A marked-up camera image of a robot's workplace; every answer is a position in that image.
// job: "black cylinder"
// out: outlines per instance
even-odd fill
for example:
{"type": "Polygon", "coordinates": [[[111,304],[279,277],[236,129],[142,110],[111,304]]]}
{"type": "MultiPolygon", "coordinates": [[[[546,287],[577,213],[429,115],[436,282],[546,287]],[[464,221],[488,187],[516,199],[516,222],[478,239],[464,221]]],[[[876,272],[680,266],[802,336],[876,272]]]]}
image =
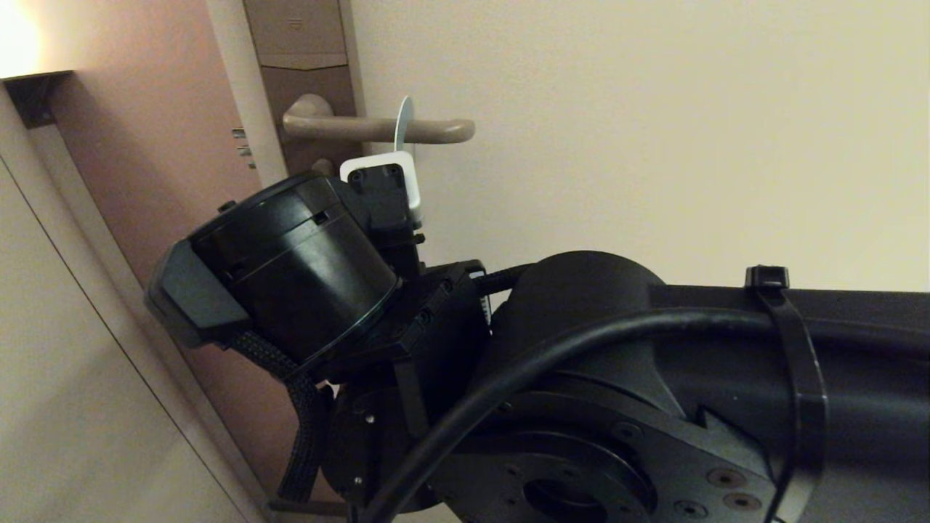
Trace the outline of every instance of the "black cylinder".
{"type": "Polygon", "coordinates": [[[281,181],[190,237],[255,330],[297,363],[364,330],[398,283],[334,182],[281,181]]]}

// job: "door handle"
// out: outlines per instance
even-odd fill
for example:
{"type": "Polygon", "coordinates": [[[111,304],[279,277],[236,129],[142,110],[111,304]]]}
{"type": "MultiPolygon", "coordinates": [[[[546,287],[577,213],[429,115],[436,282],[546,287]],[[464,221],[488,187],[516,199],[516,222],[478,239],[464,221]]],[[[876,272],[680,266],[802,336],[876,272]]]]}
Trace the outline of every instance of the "door handle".
{"type": "MultiPolygon", "coordinates": [[[[394,141],[394,118],[334,116],[329,103],[315,94],[298,98],[285,112],[288,136],[311,140],[394,141]]],[[[474,136],[474,122],[455,120],[410,120],[406,143],[461,143],[474,136]]]]}

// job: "cabinet door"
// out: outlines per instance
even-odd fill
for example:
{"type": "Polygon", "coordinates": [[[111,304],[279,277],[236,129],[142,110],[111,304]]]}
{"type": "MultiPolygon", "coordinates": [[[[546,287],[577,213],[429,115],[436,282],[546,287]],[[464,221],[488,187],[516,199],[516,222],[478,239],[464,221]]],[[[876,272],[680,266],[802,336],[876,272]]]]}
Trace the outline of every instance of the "cabinet door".
{"type": "Polygon", "coordinates": [[[0,157],[0,521],[245,521],[0,157]]]}

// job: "black cable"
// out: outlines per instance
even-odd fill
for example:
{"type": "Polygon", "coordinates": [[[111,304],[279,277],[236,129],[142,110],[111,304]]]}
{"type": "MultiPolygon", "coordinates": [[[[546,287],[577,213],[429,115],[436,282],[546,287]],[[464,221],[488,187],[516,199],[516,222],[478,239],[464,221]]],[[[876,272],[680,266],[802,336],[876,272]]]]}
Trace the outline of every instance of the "black cable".
{"type": "MultiPolygon", "coordinates": [[[[907,338],[912,347],[930,346],[930,335],[901,329],[864,331],[861,326],[814,321],[812,337],[843,340],[860,346],[894,346],[907,338]]],[[[608,343],[628,342],[643,336],[701,332],[725,336],[776,336],[769,315],[711,308],[656,309],[633,315],[611,316],[570,329],[540,342],[505,368],[487,376],[474,391],[455,406],[410,451],[401,465],[381,486],[362,514],[362,523],[393,520],[420,485],[481,420],[510,395],[526,388],[540,376],[567,359],[608,343]]]]}
{"type": "Polygon", "coordinates": [[[505,290],[510,290],[514,285],[517,284],[517,280],[519,280],[520,276],[526,272],[526,269],[529,269],[532,266],[533,263],[527,263],[526,265],[517,265],[516,267],[511,267],[510,269],[497,271],[496,273],[491,273],[490,275],[476,277],[474,278],[474,286],[478,289],[479,296],[488,296],[491,294],[497,294],[498,292],[503,292],[505,290]]]}

